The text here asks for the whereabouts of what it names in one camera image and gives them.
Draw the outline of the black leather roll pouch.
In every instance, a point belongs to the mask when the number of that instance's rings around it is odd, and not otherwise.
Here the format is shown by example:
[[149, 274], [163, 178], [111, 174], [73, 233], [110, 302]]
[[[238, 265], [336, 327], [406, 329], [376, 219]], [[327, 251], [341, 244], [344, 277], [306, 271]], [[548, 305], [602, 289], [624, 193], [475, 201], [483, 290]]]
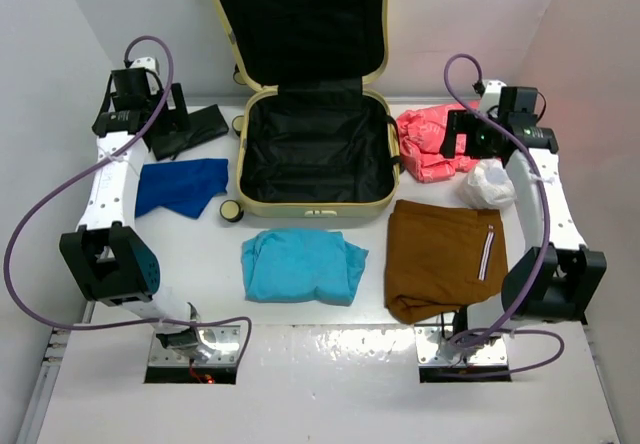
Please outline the black leather roll pouch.
[[217, 104], [182, 117], [176, 114], [176, 110], [168, 114], [175, 116], [169, 126], [154, 124], [147, 133], [157, 161], [175, 160], [181, 153], [222, 137], [229, 131]]

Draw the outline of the pink printed garment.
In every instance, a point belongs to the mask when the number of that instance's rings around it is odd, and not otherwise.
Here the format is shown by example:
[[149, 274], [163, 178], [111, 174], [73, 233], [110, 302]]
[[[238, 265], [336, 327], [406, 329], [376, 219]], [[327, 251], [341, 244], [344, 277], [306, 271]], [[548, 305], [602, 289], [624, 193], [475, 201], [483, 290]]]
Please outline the pink printed garment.
[[463, 155], [466, 137], [458, 135], [453, 158], [445, 158], [440, 147], [450, 111], [464, 110], [459, 104], [407, 110], [396, 119], [401, 157], [406, 170], [421, 183], [448, 180], [469, 172], [478, 162]]

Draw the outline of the dark blue cloth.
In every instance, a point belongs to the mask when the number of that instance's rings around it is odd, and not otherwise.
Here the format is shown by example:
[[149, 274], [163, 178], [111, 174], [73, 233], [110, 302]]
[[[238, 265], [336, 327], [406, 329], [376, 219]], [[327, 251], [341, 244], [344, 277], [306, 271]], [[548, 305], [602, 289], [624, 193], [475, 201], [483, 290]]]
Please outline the dark blue cloth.
[[135, 205], [136, 218], [156, 208], [198, 219], [212, 198], [226, 193], [227, 159], [195, 159], [145, 164]]

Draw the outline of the white plastic-wrapped package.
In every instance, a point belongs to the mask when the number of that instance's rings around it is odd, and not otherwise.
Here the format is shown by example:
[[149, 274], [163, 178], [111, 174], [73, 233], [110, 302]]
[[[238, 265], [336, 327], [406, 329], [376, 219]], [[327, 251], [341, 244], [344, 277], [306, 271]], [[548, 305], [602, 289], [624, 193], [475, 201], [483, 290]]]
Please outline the white plastic-wrapped package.
[[503, 210], [516, 201], [515, 187], [498, 159], [480, 160], [456, 192], [461, 201], [473, 209]]

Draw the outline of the brown shorts with stripe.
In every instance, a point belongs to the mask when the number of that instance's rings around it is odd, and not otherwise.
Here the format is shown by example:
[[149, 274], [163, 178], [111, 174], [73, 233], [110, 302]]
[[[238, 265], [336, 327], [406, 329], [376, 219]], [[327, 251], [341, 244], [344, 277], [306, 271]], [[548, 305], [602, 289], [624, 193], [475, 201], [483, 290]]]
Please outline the brown shorts with stripe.
[[501, 214], [398, 200], [388, 220], [384, 304], [403, 324], [481, 303], [508, 272]]

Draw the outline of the cream yellow hard-shell suitcase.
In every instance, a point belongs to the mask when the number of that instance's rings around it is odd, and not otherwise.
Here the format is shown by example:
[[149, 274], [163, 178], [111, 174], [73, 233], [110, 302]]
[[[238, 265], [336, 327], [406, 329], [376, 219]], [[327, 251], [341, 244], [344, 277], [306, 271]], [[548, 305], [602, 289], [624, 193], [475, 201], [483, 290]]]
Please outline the cream yellow hard-shell suitcase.
[[221, 216], [372, 218], [391, 203], [399, 134], [373, 89], [388, 57], [388, 0], [212, 0], [251, 89], [232, 126], [237, 195]]

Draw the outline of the light blue t-shirt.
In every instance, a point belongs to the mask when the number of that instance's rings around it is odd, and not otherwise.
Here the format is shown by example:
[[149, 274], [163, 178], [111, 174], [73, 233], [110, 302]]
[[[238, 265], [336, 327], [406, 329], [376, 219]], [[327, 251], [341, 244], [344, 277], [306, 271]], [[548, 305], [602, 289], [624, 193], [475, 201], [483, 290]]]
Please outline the light blue t-shirt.
[[369, 251], [339, 231], [273, 229], [245, 241], [245, 298], [256, 303], [353, 303]]

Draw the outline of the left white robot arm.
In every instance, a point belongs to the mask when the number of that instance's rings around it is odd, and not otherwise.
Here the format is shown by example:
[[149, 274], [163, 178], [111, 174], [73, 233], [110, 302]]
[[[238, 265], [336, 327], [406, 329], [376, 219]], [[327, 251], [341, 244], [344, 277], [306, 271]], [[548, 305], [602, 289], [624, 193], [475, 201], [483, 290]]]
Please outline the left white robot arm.
[[203, 364], [216, 353], [214, 332], [196, 327], [195, 306], [162, 283], [158, 259], [134, 227], [140, 175], [149, 154], [147, 140], [134, 136], [159, 107], [162, 92], [153, 58], [111, 72], [92, 126], [101, 167], [77, 229], [61, 236], [59, 248], [87, 300], [151, 320], [163, 348]]

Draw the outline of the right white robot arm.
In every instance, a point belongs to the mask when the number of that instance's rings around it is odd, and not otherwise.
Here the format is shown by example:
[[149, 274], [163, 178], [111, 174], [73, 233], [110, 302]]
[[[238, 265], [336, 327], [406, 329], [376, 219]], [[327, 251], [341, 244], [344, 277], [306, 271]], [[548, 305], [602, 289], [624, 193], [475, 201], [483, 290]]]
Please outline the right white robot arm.
[[604, 274], [603, 252], [591, 249], [571, 215], [559, 172], [559, 144], [541, 126], [546, 101], [533, 87], [479, 79], [477, 109], [449, 113], [442, 153], [458, 137], [464, 155], [495, 158], [515, 190], [524, 254], [507, 272], [499, 293], [501, 315], [486, 329], [459, 331], [457, 345], [479, 345], [533, 321], [581, 322]]

